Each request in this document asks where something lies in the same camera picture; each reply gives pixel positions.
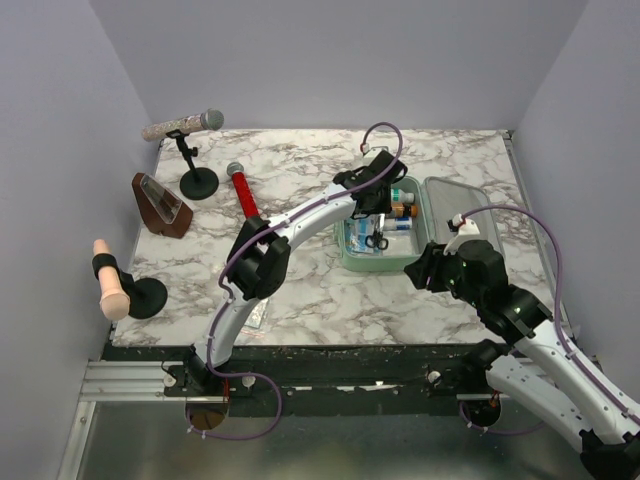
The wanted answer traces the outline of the white gauze pad packet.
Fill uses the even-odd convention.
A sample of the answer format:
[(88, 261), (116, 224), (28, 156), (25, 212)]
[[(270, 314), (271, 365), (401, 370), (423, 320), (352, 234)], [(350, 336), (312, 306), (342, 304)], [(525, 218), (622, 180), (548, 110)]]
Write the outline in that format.
[(389, 231), (384, 233), (387, 248), (384, 254), (388, 256), (411, 256), (416, 254), (416, 243), (411, 231)]

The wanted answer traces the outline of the mint green medicine case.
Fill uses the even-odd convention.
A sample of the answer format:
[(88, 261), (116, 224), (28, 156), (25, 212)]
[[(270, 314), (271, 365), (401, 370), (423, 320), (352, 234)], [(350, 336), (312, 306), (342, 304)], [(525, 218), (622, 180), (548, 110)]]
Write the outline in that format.
[(416, 254), (411, 256), (388, 256), (384, 251), (373, 255), (353, 255), (346, 250), (345, 221), (334, 226), (334, 233), (341, 250), (342, 265), (353, 272), (400, 272), (416, 261), (431, 241), (446, 244), (454, 237), (448, 221), (458, 213), (465, 213), (489, 204), (486, 193), (471, 185), (440, 177), (428, 177), (423, 181), (407, 176), (394, 188), (415, 194), (415, 205), (419, 213), (413, 219)]

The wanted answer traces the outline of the white green-cap medicine bottle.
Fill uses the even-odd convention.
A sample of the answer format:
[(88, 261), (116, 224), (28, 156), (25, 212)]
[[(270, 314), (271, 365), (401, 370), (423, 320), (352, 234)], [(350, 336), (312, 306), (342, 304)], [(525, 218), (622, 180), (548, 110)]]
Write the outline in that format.
[(391, 193), (392, 203), (402, 203), (402, 204), (415, 203), (415, 194), (412, 192), (407, 192), (398, 188), (392, 188), (390, 193)]

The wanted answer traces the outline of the metal scissors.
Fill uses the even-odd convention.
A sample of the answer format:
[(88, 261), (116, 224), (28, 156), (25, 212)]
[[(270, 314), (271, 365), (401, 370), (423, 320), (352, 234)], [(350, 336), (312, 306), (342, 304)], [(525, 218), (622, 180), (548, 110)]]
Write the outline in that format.
[(384, 237), (385, 215), (378, 214), (372, 222), (373, 230), (365, 237), (365, 245), (367, 248), (384, 251), (388, 248), (389, 242)]

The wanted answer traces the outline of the clear zip bag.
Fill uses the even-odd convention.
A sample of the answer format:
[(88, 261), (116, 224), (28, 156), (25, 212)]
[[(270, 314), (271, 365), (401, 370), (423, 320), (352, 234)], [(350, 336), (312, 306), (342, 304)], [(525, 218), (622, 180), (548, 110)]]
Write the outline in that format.
[(248, 331), (249, 333), (258, 332), (261, 329), (262, 323), (266, 318), (268, 305), (268, 299), (259, 301), (247, 317), (243, 329)]

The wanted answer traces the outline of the blue white small bottle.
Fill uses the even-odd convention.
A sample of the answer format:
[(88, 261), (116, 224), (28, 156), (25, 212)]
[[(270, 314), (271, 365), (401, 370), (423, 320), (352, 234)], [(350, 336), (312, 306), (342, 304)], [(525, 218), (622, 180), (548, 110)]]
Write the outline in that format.
[(407, 231), (413, 227), (413, 219), (411, 217), (388, 218), (384, 221), (384, 231)]

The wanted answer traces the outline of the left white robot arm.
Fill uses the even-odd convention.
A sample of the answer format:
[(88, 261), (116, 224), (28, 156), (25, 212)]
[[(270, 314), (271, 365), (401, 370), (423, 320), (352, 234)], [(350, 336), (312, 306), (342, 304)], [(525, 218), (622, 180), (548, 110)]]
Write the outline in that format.
[(388, 213), (391, 188), (408, 167), (386, 150), (371, 163), (336, 174), (317, 196), (270, 219), (247, 219), (228, 255), (218, 286), (222, 300), (212, 316), (205, 340), (192, 347), (185, 362), (187, 382), (201, 395), (214, 393), (232, 354), (237, 336), (258, 303), (284, 283), (291, 254), (325, 228), (350, 217)]

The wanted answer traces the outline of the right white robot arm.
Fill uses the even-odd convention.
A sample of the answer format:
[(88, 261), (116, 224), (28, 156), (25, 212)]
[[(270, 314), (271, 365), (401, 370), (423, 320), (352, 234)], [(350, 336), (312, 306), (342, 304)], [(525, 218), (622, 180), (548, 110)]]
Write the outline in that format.
[[(525, 406), (559, 433), (595, 479), (639, 476), (639, 404), (611, 382), (529, 291), (510, 283), (504, 259), (485, 240), (471, 240), (449, 254), (431, 242), (405, 266), (414, 287), (448, 292), (475, 308), (481, 322), (508, 348), (478, 344), (460, 367), (469, 390), (488, 386)], [(516, 349), (545, 373), (522, 365)]]

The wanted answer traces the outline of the amber orange-cap bottle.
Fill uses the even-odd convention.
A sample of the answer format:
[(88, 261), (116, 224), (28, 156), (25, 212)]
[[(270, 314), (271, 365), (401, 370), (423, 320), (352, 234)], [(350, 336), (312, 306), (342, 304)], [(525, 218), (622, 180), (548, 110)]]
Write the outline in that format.
[(393, 203), (391, 205), (390, 218), (415, 218), (419, 209), (415, 204)]

